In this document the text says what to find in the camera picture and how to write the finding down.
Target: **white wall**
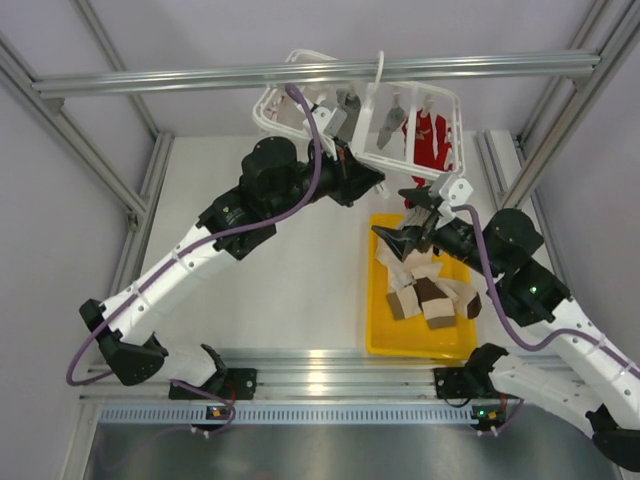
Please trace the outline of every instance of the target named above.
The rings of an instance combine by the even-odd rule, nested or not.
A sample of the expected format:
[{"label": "white wall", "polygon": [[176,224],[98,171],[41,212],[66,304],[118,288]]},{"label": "white wall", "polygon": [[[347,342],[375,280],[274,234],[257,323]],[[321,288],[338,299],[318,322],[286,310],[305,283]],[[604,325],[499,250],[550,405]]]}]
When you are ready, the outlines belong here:
[{"label": "white wall", "polygon": [[[36,72],[106,70],[66,0],[0,2],[0,31]],[[124,98],[69,111],[138,186],[152,142]],[[65,370],[86,330],[78,307],[103,298],[126,227],[122,209],[0,84],[0,478],[54,478],[78,395]]]},{"label": "white wall", "polygon": [[[280,63],[295,48],[343,59],[565,48],[591,0],[93,0],[129,69]],[[382,27],[373,25],[381,23]],[[518,131],[546,78],[438,82],[460,97],[466,129]],[[260,90],[151,94],[178,135],[246,135]]]},{"label": "white wall", "polygon": [[640,362],[640,48],[549,170],[542,192],[576,298]]}]

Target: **gray cloth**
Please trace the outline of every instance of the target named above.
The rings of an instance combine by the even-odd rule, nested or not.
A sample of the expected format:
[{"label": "gray cloth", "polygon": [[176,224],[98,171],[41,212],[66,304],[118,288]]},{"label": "gray cloth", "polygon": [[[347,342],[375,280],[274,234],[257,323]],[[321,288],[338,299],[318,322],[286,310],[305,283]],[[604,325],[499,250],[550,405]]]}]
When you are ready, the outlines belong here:
[{"label": "gray cloth", "polygon": [[383,149],[384,146],[389,143],[391,140],[391,135],[395,132],[404,119],[406,117],[406,112],[402,109],[402,107],[392,107],[387,113],[387,117],[384,119],[384,125],[380,129],[380,133],[378,134],[378,145],[379,149]]},{"label": "gray cloth", "polygon": [[358,117],[360,116],[360,97],[350,94],[346,88],[339,88],[336,91],[336,97],[338,98],[338,105],[347,113],[347,119],[340,127],[338,137],[344,142],[350,142],[353,139],[353,132],[356,130],[356,124],[358,123]]}]

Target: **gray floor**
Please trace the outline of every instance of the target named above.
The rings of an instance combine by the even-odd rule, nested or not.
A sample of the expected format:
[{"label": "gray floor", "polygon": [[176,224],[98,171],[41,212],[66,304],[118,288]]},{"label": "gray floor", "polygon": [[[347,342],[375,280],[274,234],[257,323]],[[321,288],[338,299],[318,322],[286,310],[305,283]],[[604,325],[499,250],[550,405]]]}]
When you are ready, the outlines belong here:
[{"label": "gray floor", "polygon": [[100,427],[87,479],[478,479],[608,480],[617,469],[569,425],[535,408],[498,438],[468,427],[238,426],[204,440],[188,431],[158,439],[121,468],[105,471],[166,427]]}]

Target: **yellow bin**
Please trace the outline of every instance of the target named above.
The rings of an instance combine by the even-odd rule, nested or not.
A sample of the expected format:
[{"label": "yellow bin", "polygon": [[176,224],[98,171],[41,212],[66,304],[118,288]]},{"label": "yellow bin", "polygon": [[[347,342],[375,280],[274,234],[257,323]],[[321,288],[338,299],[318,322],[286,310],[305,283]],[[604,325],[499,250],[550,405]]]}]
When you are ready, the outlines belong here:
[{"label": "yellow bin", "polygon": [[[395,228],[403,215],[377,213],[371,225]],[[367,312],[367,350],[375,355],[428,357],[466,360],[477,346],[473,320],[456,314],[455,327],[431,330],[424,315],[394,320],[387,303],[387,267],[376,260],[378,236],[369,231],[369,299]],[[442,254],[441,277],[471,282],[469,267]]]}]

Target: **perforated metal strip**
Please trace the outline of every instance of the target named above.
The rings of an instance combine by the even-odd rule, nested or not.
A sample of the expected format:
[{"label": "perforated metal strip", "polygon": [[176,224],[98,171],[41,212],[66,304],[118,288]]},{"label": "perforated metal strip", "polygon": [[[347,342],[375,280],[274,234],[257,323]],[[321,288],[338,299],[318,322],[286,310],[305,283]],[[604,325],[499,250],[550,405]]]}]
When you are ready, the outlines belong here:
[{"label": "perforated metal strip", "polygon": [[[217,424],[207,405],[106,405],[101,423]],[[473,424],[471,407],[448,405],[238,405],[244,425],[423,425]]]}]

